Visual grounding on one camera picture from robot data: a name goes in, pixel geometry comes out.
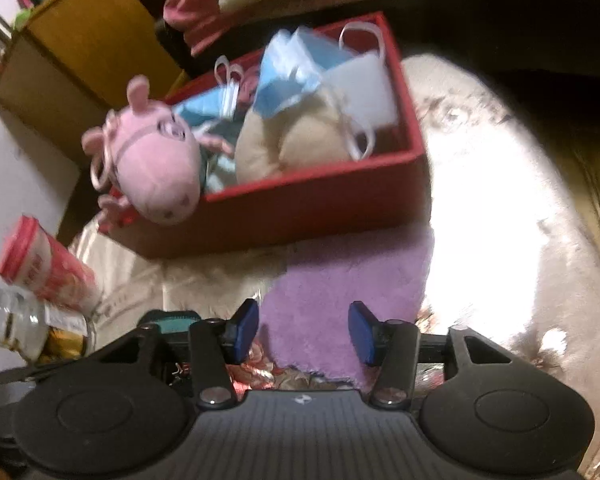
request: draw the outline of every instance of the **white wall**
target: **white wall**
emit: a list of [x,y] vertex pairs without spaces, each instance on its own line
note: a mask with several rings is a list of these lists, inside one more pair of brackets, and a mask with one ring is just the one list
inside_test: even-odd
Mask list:
[[[0,0],[8,21],[18,10],[16,0]],[[74,163],[0,109],[0,249],[21,214],[35,216],[55,233],[77,178]],[[17,354],[0,348],[0,370],[20,364]]]

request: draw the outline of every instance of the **purple towel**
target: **purple towel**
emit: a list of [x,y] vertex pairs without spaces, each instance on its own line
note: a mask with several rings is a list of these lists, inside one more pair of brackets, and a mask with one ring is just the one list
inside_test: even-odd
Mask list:
[[280,367],[347,378],[368,388],[374,371],[349,339],[349,304],[380,320],[415,320],[433,249],[428,226],[408,226],[289,245],[286,274],[260,309],[260,338]]

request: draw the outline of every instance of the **plush pig head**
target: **plush pig head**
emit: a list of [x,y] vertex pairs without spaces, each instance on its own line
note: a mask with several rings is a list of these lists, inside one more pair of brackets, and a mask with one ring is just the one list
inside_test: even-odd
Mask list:
[[130,203],[158,224],[181,222],[200,198],[198,142],[170,107],[149,99],[144,76],[129,82],[126,96],[128,107],[110,112],[102,128],[82,136],[85,153],[104,160],[101,180],[125,195],[116,203],[101,197],[100,205],[110,220]]

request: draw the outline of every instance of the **transparent jar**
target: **transparent jar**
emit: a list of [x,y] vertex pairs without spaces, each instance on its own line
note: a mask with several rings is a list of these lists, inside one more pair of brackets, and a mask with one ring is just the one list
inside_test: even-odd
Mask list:
[[93,351],[93,327],[83,314],[0,289],[0,346],[30,364],[77,359]]

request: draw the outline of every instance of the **beige plush toy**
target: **beige plush toy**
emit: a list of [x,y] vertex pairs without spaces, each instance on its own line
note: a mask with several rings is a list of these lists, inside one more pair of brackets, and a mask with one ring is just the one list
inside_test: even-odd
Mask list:
[[235,147],[238,184],[351,160],[346,118],[330,103],[318,91],[268,120],[249,110]]

